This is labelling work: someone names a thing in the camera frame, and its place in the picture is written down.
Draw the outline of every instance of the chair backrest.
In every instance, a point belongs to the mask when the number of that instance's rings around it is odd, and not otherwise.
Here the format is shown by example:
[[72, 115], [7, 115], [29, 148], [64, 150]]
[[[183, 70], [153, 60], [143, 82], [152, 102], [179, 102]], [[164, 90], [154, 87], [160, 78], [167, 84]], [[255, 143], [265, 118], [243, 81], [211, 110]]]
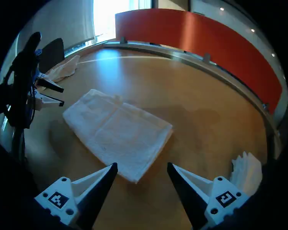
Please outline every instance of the chair backrest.
[[63, 40], [62, 38], [57, 38], [43, 48], [38, 68], [41, 73], [46, 73], [64, 59]]

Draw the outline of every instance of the curtain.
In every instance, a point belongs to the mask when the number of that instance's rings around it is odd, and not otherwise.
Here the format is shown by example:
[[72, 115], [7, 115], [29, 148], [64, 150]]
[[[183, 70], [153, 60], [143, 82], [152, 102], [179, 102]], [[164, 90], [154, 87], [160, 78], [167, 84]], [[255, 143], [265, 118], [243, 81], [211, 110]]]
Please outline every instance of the curtain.
[[95, 39], [93, 0], [52, 0], [41, 8], [21, 30], [18, 39], [20, 52], [31, 34], [41, 32], [38, 49], [56, 38], [62, 38], [64, 49], [80, 42]]

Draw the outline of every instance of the screw hole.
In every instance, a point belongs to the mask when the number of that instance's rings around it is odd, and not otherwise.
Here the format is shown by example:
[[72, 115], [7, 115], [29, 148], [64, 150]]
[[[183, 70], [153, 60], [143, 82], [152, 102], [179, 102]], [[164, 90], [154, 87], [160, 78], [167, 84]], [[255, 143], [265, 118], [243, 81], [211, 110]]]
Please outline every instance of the screw hole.
[[74, 211], [72, 209], [67, 209], [66, 213], [67, 213], [67, 215], [72, 215], [72, 214], [74, 214]]
[[218, 210], [217, 210], [217, 209], [211, 209], [210, 213], [211, 213], [211, 214], [217, 214], [217, 213], [218, 213]]
[[58, 221], [61, 220], [61, 218], [60, 218], [59, 216], [57, 216], [57, 215], [54, 215], [53, 217], [54, 217], [56, 220], [58, 220]]

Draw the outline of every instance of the white towel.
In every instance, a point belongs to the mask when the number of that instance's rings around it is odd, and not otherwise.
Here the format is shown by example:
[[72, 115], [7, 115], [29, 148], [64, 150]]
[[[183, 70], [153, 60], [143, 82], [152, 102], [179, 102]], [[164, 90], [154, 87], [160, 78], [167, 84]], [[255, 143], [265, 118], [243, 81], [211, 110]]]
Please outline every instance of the white towel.
[[232, 160], [233, 172], [230, 182], [238, 189], [252, 196], [262, 181], [262, 165], [251, 153], [243, 152], [237, 160]]
[[90, 90], [63, 117], [81, 142], [104, 164], [118, 164], [118, 173], [137, 183], [172, 134], [166, 121]]

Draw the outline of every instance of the black cable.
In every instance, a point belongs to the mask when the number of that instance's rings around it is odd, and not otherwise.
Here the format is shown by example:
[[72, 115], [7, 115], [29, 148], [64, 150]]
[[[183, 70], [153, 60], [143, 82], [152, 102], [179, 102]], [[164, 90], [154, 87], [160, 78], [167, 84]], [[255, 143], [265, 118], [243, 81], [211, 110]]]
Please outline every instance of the black cable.
[[8, 72], [7, 74], [5, 75], [4, 79], [3, 79], [3, 85], [7, 85], [7, 82], [11, 76], [11, 73], [12, 73], [12, 66], [10, 66], [10, 68], [8, 69]]
[[30, 90], [30, 96], [33, 94], [33, 112], [32, 112], [32, 117], [31, 117], [31, 121], [30, 121], [30, 124], [32, 123], [33, 119], [34, 119], [34, 115], [35, 115], [35, 93], [34, 93], [34, 83], [32, 83], [32, 86], [31, 86], [31, 90]]

